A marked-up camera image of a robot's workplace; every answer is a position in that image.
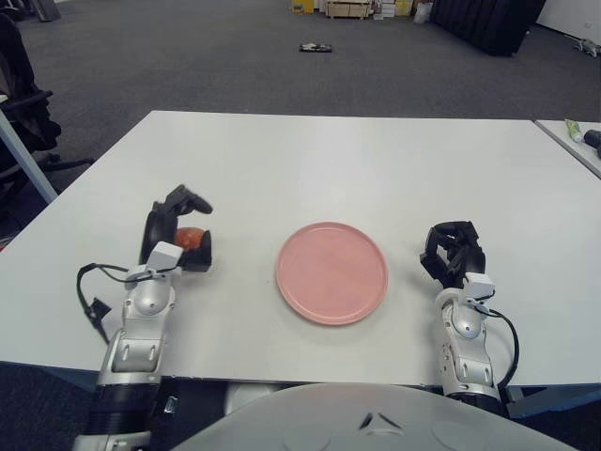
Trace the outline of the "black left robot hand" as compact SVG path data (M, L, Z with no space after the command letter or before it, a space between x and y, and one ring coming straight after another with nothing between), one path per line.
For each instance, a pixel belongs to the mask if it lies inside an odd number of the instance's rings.
M177 245L178 217L187 215L193 210L211 214L213 208L199 195L193 193L183 184L169 193L163 202L155 201L146 218L142 239L139 264L146 264L155 245L164 241ZM207 272L212 264L211 235L204 231L197 244L185 249L177 263L187 272Z

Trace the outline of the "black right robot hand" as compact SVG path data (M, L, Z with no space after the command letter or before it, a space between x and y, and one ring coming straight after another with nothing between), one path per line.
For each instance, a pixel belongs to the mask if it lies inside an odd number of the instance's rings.
M443 288L463 288L468 272L485 273L485 253L471 221L432 226L420 262Z

